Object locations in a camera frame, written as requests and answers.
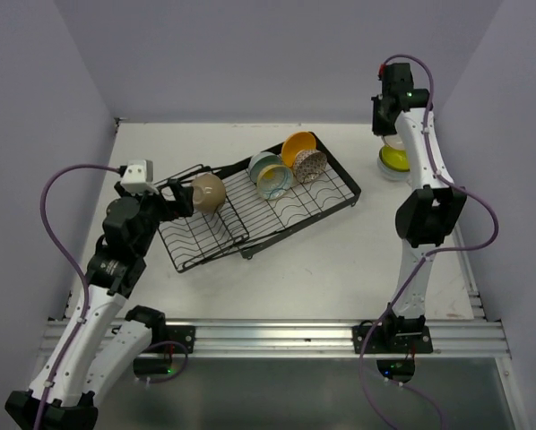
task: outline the bowl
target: bowl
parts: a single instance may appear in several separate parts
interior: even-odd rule
[[[256,189],[265,200],[282,197],[292,186],[294,175],[290,168],[283,164],[271,164],[262,169],[258,175]]]
[[[250,159],[248,164],[248,174],[250,180],[254,183],[258,180],[258,175],[267,166],[272,164],[282,164],[282,160],[276,154],[271,152],[260,152]]]
[[[219,211],[226,201],[226,187],[222,180],[212,173],[195,178],[190,186],[194,188],[193,205],[199,212]]]
[[[315,150],[316,138],[310,132],[297,132],[291,135],[282,145],[282,161],[291,168],[300,151]]]
[[[301,150],[294,161],[294,175],[305,184],[322,175],[327,164],[328,158],[320,150]]]

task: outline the white tabletop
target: white tabletop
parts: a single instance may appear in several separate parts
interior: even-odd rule
[[[369,125],[122,124],[110,165],[152,159],[160,180],[196,164],[232,164],[302,130],[316,133],[358,183],[358,204],[250,261],[234,254],[185,273],[175,271],[157,235],[146,256],[148,267],[120,315],[135,305],[159,309],[168,318],[370,319],[381,314],[400,268],[395,212],[411,189],[380,176],[376,159],[382,143]],[[102,234],[105,209],[117,198],[116,181],[117,176],[107,175],[83,267]],[[449,237],[447,244],[452,243]],[[427,318],[473,318],[469,290],[458,255],[439,255],[429,282]]]

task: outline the brown patterned bowl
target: brown patterned bowl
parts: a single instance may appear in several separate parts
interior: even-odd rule
[[[328,158],[319,150],[301,150],[294,160],[294,175],[301,184],[311,182],[325,172]]]

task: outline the gray floor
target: gray floor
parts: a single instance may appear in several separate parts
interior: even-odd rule
[[[385,385],[376,370],[367,381],[399,428],[438,428],[426,401]],[[449,430],[513,428],[492,359],[424,360],[411,384],[437,400]],[[148,391],[128,373],[99,414],[99,428],[119,430],[388,428],[366,402],[356,360],[200,359]]]

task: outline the wire rack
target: wire rack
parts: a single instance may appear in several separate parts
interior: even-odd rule
[[[266,201],[248,176],[250,158],[223,168],[194,166],[173,177],[183,184],[212,172],[226,186],[227,199],[214,214],[195,212],[187,219],[160,225],[160,236],[179,272],[226,255],[250,259],[268,246],[314,224],[340,209],[353,206],[361,190],[324,144],[317,148],[328,158],[325,172],[308,184],[295,183],[280,199]],[[281,151],[281,144],[269,150]]]

